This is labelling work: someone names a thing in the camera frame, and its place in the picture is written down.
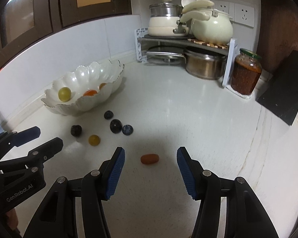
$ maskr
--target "jar of chili sauce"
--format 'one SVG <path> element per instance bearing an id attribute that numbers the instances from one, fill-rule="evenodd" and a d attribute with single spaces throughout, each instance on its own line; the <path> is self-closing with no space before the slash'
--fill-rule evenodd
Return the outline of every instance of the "jar of chili sauce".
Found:
<path id="1" fill-rule="evenodd" d="M 242 95 L 252 94 L 261 76 L 261 57 L 252 51 L 241 48 L 234 61 L 231 87 Z"/>

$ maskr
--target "pot handle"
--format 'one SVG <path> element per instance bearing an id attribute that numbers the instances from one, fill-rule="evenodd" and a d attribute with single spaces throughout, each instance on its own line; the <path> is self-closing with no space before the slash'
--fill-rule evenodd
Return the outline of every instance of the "pot handle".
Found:
<path id="1" fill-rule="evenodd" d="M 186 23 L 188 20 L 195 19 L 195 20 L 209 20 L 210 15 L 206 14 L 205 12 L 201 11 L 190 11 L 182 15 L 180 18 L 181 23 Z"/>
<path id="2" fill-rule="evenodd" d="M 207 7 L 213 7 L 214 2 L 208 1 L 208 0 L 198 0 L 192 3 L 189 3 L 182 9 L 182 14 L 185 14 L 193 9 L 197 8 L 207 8 Z"/>

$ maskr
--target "brown window frame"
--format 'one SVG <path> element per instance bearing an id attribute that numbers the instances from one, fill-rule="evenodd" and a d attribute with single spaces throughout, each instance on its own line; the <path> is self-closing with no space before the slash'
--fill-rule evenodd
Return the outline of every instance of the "brown window frame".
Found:
<path id="1" fill-rule="evenodd" d="M 103 18 L 113 15 L 132 14 L 131 0 L 111 0 L 107 3 L 99 3 L 84 7 L 77 7 L 77 0 L 59 0 L 61 24 L 68 27 L 95 18 Z"/>
<path id="2" fill-rule="evenodd" d="M 34 27 L 2 47 L 0 29 L 0 69 L 34 42 L 52 33 L 49 0 L 33 0 Z"/>

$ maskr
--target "cutting board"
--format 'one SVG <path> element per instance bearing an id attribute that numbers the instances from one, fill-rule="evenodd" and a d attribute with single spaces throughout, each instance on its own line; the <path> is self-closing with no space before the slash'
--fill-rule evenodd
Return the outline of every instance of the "cutting board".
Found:
<path id="1" fill-rule="evenodd" d="M 274 73 L 293 50 L 298 51 L 298 7 L 292 0 L 261 0 L 257 53 L 263 69 Z"/>

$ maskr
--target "green jar lid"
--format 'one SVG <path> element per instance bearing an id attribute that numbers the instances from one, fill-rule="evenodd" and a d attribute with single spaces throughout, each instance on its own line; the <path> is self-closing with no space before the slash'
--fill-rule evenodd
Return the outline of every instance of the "green jar lid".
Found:
<path id="1" fill-rule="evenodd" d="M 250 57 L 253 57 L 253 58 L 257 59 L 257 60 L 260 60 L 261 59 L 261 56 L 255 54 L 254 52 L 249 51 L 249 50 L 247 50 L 245 48 L 240 48 L 240 52 L 241 53 L 244 53 L 244 54 L 246 54 L 246 55 L 248 55 Z"/>

